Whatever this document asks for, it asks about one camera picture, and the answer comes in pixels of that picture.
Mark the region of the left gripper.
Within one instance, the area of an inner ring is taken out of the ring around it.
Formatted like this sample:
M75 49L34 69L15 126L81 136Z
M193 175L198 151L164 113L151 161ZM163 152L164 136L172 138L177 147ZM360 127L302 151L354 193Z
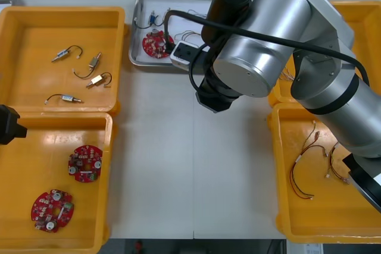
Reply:
M14 138L25 138L27 128L18 125L19 114L6 105L1 105L1 145L9 144Z

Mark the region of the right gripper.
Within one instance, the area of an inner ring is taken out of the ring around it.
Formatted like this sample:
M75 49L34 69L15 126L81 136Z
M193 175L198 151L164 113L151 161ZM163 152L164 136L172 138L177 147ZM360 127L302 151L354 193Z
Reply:
M196 92L196 98L203 107L219 113L231 107L238 98L238 92L227 86L201 85Z

